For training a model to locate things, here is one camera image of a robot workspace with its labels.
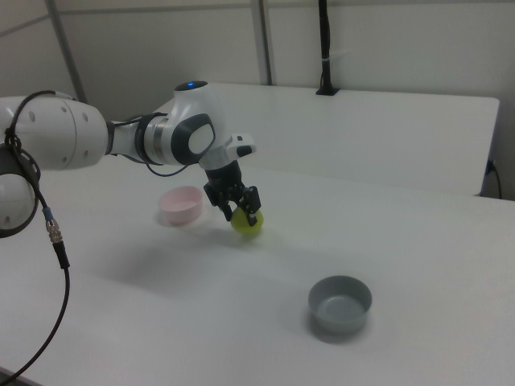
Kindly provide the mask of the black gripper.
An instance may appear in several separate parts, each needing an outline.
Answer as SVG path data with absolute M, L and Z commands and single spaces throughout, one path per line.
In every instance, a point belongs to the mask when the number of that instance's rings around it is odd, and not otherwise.
M 245 187 L 241 181 L 241 168 L 238 161 L 216 170 L 205 171 L 208 182 L 204 191 L 210 204 L 217 207 L 229 222 L 233 216 L 230 202 L 236 203 L 234 223 L 239 226 L 254 227 L 258 224 L 258 211 L 261 200 L 256 187 Z

